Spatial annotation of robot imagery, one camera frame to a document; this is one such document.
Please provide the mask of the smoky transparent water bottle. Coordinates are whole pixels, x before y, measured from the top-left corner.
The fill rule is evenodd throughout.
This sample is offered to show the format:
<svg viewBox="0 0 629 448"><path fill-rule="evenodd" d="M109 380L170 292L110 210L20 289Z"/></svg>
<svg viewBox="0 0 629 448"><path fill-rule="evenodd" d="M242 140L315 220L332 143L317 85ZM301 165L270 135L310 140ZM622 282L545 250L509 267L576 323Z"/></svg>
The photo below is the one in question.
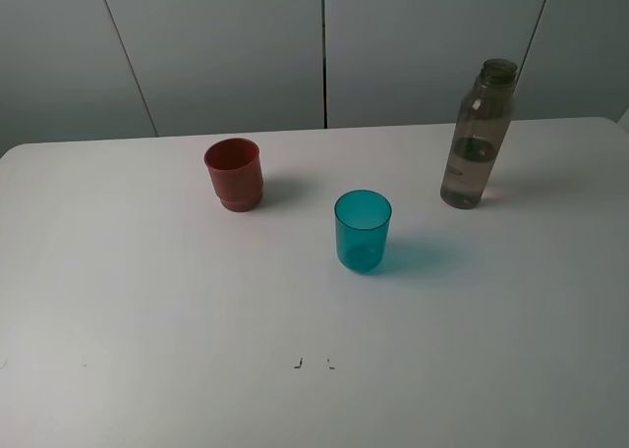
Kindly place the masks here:
<svg viewBox="0 0 629 448"><path fill-rule="evenodd" d="M472 209L481 202L512 120L517 75L514 62L489 59L463 98L440 188L450 206Z"/></svg>

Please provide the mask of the teal translucent plastic cup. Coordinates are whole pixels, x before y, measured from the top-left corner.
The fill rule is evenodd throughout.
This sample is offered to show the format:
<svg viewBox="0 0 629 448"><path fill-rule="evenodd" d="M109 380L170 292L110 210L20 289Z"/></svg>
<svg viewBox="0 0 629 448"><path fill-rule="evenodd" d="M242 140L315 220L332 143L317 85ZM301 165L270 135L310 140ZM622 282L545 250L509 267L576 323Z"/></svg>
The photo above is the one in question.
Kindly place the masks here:
<svg viewBox="0 0 629 448"><path fill-rule="evenodd" d="M358 273L374 270L382 261L392 207L386 197L354 190L334 205L336 251L340 262Z"/></svg>

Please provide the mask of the red plastic cup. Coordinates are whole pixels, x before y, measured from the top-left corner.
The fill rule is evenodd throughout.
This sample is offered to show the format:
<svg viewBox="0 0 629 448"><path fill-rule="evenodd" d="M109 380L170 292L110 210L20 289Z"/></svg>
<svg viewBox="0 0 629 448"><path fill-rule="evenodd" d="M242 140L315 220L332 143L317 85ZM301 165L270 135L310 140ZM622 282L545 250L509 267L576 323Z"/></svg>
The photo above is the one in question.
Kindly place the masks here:
<svg viewBox="0 0 629 448"><path fill-rule="evenodd" d="M203 160L221 204L233 212L254 209L263 196L263 176L259 148L242 138L222 140L212 145Z"/></svg>

